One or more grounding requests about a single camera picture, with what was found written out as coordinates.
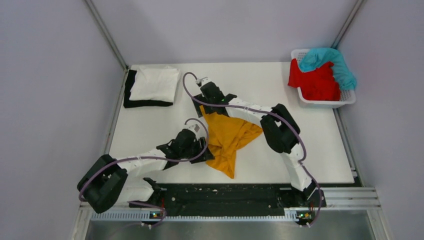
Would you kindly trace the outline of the folded white t shirt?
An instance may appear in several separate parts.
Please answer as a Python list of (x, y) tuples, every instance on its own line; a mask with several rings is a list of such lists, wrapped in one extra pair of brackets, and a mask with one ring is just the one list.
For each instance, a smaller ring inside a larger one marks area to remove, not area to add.
[(129, 100), (174, 102), (181, 75), (178, 68), (139, 66), (135, 70)]

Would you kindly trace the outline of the red t shirt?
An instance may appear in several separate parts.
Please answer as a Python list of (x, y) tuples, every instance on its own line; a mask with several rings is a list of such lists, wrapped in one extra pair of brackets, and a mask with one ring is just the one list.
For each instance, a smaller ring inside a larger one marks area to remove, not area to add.
[(288, 86), (300, 88), (306, 100), (339, 101), (341, 90), (333, 76), (332, 62), (326, 62), (313, 71), (301, 72), (296, 59), (290, 62)]

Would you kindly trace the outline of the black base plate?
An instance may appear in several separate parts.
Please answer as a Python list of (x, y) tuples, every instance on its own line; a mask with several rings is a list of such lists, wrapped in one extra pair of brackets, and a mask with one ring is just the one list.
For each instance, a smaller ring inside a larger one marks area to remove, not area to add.
[(311, 196), (277, 183), (157, 183), (147, 204), (165, 208), (167, 217), (283, 216), (289, 208), (326, 207), (323, 192)]

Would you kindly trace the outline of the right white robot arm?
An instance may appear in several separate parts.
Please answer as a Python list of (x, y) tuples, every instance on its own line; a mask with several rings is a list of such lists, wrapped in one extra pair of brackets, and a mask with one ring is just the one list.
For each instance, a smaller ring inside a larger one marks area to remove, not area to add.
[(192, 97), (196, 108), (203, 106), (207, 114), (219, 114), (245, 120), (262, 128), (266, 143), (280, 154), (293, 189), (293, 200), (307, 206), (317, 192), (311, 174), (305, 170), (305, 144), (300, 138), (300, 128), (287, 108), (278, 103), (274, 107), (246, 102), (234, 94), (224, 95), (207, 77), (196, 80), (201, 93)]

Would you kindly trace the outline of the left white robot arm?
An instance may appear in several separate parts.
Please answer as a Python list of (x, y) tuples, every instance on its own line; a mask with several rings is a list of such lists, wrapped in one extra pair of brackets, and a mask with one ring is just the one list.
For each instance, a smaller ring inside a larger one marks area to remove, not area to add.
[(154, 207), (160, 202), (161, 188), (146, 174), (181, 162), (196, 164), (213, 159), (206, 137), (199, 136), (193, 127), (185, 128), (168, 143), (137, 156), (116, 159), (102, 155), (77, 184), (79, 198), (98, 214), (115, 204), (132, 201)]

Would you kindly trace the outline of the white plastic basket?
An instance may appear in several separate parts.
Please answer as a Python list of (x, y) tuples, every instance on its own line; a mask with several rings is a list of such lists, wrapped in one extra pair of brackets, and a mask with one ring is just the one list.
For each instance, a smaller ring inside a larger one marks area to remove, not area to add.
[[(290, 53), (291, 59), (296, 59), (299, 64), (309, 51), (310, 48), (294, 49)], [(354, 104), (357, 100), (354, 90), (342, 90), (339, 101), (307, 100), (299, 87), (297, 94), (299, 105), (303, 108), (337, 109), (344, 105)]]

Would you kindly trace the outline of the aluminium frame rail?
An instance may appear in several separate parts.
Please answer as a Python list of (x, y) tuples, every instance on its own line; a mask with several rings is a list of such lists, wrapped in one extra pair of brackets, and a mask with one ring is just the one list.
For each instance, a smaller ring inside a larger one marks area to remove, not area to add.
[(73, 240), (390, 240), (376, 190), (372, 187), (325, 187), (323, 207), (312, 227), (295, 223), (302, 211), (281, 216), (168, 216), (149, 229), (151, 209), (124, 205), (97, 214), (79, 208)]

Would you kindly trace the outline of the yellow t shirt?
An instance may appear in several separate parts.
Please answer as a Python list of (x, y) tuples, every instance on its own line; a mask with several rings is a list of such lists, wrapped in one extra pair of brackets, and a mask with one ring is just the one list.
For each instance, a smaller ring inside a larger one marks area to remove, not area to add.
[(222, 114), (206, 113), (200, 107), (202, 116), (208, 124), (208, 149), (214, 159), (206, 164), (228, 176), (235, 178), (237, 151), (244, 148), (263, 133), (261, 127), (246, 120)]

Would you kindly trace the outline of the folded black t shirt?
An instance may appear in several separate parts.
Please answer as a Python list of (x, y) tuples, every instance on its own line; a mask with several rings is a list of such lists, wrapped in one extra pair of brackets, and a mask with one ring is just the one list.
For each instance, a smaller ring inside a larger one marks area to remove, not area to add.
[(130, 100), (131, 89), (135, 83), (136, 71), (129, 70), (124, 85), (123, 107), (126, 109), (139, 108), (139, 107), (169, 107), (172, 102), (161, 100)]

